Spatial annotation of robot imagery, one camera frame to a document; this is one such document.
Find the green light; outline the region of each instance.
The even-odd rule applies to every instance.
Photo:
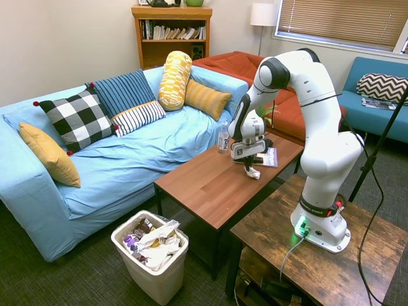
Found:
[[[295,226],[295,232],[300,233],[300,226],[302,223],[306,222],[306,217],[303,215],[299,218],[298,222],[296,223]]]

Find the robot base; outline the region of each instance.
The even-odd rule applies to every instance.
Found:
[[[298,204],[291,214],[291,223],[298,237],[303,237],[304,229],[301,228],[301,225],[305,223],[305,228],[310,228],[305,240],[332,253],[343,251],[351,240],[351,233],[347,229],[347,223],[339,212],[332,217],[316,217]]]

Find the blue slipcover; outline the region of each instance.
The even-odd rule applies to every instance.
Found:
[[[356,57],[344,85],[343,94],[338,97],[339,104],[347,108],[346,118],[353,128],[382,135],[393,112],[369,108],[361,104],[361,96],[357,94],[356,86],[358,80],[367,73],[384,73],[408,78],[408,64]],[[401,142],[408,142],[407,131],[408,106],[403,106],[387,137]]]
[[[157,97],[163,68],[144,74]],[[85,87],[0,108],[0,200],[47,261],[66,254],[81,240],[152,197],[155,179],[215,145],[221,122],[231,120],[248,85],[195,66],[191,77],[232,93],[220,120],[215,122],[201,111],[184,106],[125,137],[102,139],[71,157],[80,174],[81,189],[52,180],[19,136],[18,123],[40,127],[64,147],[33,101],[67,98]]]

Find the gray carpet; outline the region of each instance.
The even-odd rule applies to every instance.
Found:
[[[372,150],[377,140],[376,136],[368,138],[368,150]],[[405,230],[408,230],[407,149],[406,144],[387,141],[375,164],[386,193],[379,215]],[[350,195],[364,162],[361,156],[340,190],[344,195]],[[291,164],[280,177],[288,179],[294,167]],[[276,184],[271,184],[262,196],[267,196],[275,187]],[[379,199],[378,188],[369,175],[354,202],[373,212]],[[144,203],[142,208],[155,212],[154,199]],[[164,200],[163,208],[166,217],[175,217],[183,226],[191,223],[191,216],[170,199]],[[43,260],[25,231],[0,204],[0,305],[157,305],[133,282],[110,241],[110,233],[139,209],[80,243],[66,256],[68,262],[57,266]],[[387,304],[408,305],[407,276],[405,250],[386,296]],[[169,305],[235,305],[224,295],[225,280],[226,266],[213,282],[203,262],[189,252],[183,288]]]

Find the chevron pillow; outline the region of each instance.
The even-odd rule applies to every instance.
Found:
[[[408,86],[408,78],[382,73],[367,73],[357,83],[357,93],[363,97],[398,103]]]

